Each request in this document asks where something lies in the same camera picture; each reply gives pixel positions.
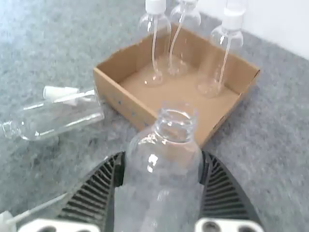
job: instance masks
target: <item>lying bottle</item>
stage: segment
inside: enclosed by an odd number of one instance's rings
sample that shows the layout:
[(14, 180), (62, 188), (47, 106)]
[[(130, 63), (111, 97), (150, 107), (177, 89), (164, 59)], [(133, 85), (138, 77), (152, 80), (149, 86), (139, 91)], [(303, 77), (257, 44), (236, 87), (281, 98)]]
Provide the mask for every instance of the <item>lying bottle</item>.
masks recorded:
[(6, 138), (37, 141), (104, 119), (94, 89), (25, 106), (0, 122)]
[(132, 139), (124, 182), (115, 192), (115, 232), (181, 231), (189, 204), (200, 202), (194, 197), (202, 165), (196, 126), (193, 107), (166, 103), (154, 125)]
[(143, 78), (143, 83), (157, 86), (162, 84), (164, 74), (168, 73), (171, 25), (165, 16), (166, 0), (145, 0), (145, 10), (146, 14), (140, 18), (138, 28), (142, 43), (138, 47), (137, 69), (144, 68), (150, 62), (151, 74)]
[(243, 46), (241, 32), (243, 16), (246, 12), (245, 0), (228, 0), (224, 8), (222, 25), (216, 27), (210, 35), (210, 43), (219, 49), (210, 54), (212, 70), (207, 75), (201, 74), (198, 90), (208, 98), (218, 96), (227, 80), (227, 70), (233, 68), (231, 54), (236, 53)]
[(188, 71), (188, 62), (192, 58), (192, 49), (187, 44), (187, 38), (179, 36), (181, 28), (196, 32), (201, 24), (201, 15), (196, 9), (197, 0), (178, 0), (179, 5), (170, 13), (172, 23), (178, 25), (170, 46), (169, 72), (172, 75), (184, 75)]

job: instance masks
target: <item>white spray nozzle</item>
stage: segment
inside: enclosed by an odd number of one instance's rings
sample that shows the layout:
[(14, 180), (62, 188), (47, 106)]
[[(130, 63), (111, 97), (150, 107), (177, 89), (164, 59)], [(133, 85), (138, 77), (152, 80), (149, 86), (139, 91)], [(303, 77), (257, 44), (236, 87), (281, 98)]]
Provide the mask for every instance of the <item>white spray nozzle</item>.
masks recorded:
[(20, 222), (21, 220), (29, 217), (31, 214), (34, 214), (44, 208), (49, 207), (50, 205), (62, 200), (67, 194), (62, 194), (56, 198), (53, 198), (43, 204), (40, 204), (30, 210), (27, 210), (15, 217), (11, 215), (10, 212), (5, 211), (0, 214), (0, 232), (16, 232), (16, 223)]
[(145, 0), (145, 10), (152, 15), (163, 14), (166, 10), (166, 0)]
[(12, 219), (13, 216), (9, 211), (4, 211), (0, 214), (0, 231), (1, 232), (16, 232), (16, 225), (7, 225), (6, 221)]

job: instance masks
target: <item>bottle opening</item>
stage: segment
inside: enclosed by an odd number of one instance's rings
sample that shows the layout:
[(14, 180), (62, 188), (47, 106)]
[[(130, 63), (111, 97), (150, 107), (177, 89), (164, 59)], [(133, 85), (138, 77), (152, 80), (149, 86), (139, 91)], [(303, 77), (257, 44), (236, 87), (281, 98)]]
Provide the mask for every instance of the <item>bottle opening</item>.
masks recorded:
[(155, 123), (156, 130), (164, 139), (187, 142), (194, 137), (197, 111), (187, 103), (165, 102)]

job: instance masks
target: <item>spray bottle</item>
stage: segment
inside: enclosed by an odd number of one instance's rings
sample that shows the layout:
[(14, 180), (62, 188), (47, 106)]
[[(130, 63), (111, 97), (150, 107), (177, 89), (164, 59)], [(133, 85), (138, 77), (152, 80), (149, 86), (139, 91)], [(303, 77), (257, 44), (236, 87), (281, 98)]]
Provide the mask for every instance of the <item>spray bottle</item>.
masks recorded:
[(243, 46), (241, 27), (245, 12), (246, 0), (227, 0), (222, 24), (211, 32), (210, 43), (219, 47), (218, 52), (224, 50), (224, 53), (212, 56), (215, 69), (207, 76), (202, 73), (198, 82), (199, 92), (208, 98), (216, 97), (222, 92), (228, 78), (225, 71), (232, 65), (229, 55)]
[(197, 0), (178, 0), (178, 2), (179, 5), (170, 14), (171, 22), (178, 25), (169, 53), (169, 72), (172, 75), (186, 74), (188, 71), (186, 61), (191, 57), (191, 49), (186, 44), (186, 38), (179, 36), (181, 28), (196, 32), (201, 24), (201, 15), (196, 9)]
[(138, 47), (137, 69), (140, 70), (151, 60), (153, 72), (145, 76), (143, 82), (147, 86), (157, 86), (163, 82), (163, 75), (168, 70), (166, 57), (169, 52), (171, 25), (165, 15), (166, 0), (145, 0), (145, 10), (146, 14), (140, 18), (138, 29), (143, 41)]

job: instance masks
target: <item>bottle neck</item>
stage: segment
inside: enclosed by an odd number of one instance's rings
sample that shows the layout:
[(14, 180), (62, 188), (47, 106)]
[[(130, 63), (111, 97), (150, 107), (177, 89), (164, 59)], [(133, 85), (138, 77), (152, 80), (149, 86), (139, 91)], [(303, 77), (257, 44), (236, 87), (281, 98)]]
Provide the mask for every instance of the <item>bottle neck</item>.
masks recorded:
[(197, 117), (177, 109), (162, 108), (154, 123), (155, 132), (165, 140), (186, 143), (194, 140)]
[(179, 6), (180, 6), (180, 11), (183, 13), (183, 14), (186, 14), (190, 11), (193, 11), (196, 7), (196, 3), (193, 3), (193, 2), (187, 2), (187, 1), (181, 1), (179, 3)]
[(233, 34), (241, 31), (241, 29), (230, 30), (230, 29), (225, 28), (223, 25), (221, 27), (222, 27), (223, 34), (227, 35), (227, 36), (233, 35)]
[(165, 14), (164, 13), (162, 13), (162, 14), (150, 14), (150, 13), (147, 13), (147, 17), (150, 20), (154, 20), (154, 19), (159, 19), (159, 18), (165, 17)]

